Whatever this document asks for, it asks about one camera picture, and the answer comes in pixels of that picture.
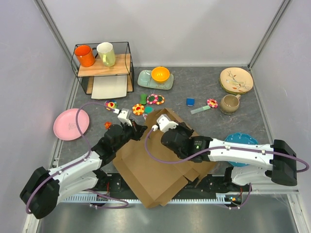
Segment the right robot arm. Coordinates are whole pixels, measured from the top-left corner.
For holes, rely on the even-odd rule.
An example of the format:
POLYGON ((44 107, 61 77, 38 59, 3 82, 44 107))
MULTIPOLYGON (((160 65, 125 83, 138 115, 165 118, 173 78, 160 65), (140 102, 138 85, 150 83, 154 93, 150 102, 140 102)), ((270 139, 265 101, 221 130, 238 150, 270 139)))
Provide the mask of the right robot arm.
POLYGON ((223 187, 234 191, 239 186, 271 180, 283 186, 297 185, 296 154, 283 140, 273 144, 251 145, 225 142, 206 136, 193 136, 185 123, 170 121, 160 127, 161 144, 182 161, 244 163, 225 173, 223 187))

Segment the brown cardboard box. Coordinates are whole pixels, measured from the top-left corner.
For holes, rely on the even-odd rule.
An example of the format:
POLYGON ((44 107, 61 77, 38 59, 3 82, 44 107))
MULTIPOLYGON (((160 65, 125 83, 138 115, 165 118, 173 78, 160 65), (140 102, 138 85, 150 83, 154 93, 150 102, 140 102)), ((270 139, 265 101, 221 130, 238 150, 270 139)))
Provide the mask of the brown cardboard box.
POLYGON ((116 153, 113 165, 144 207, 165 206, 188 181, 202 180, 215 162, 179 162, 177 155, 161 144, 163 132, 148 140, 130 140, 116 153))

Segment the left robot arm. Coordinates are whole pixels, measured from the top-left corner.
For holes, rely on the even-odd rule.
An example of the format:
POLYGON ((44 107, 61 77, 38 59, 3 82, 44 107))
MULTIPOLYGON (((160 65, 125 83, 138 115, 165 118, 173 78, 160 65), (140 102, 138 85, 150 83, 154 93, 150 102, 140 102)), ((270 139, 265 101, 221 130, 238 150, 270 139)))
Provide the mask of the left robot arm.
POLYGON ((88 189, 105 189, 106 174, 101 168, 109 164, 119 149, 131 140, 139 141, 147 126, 135 122, 113 124, 88 152, 63 166, 46 170, 37 168, 20 193, 26 213, 42 219, 67 197, 88 189))

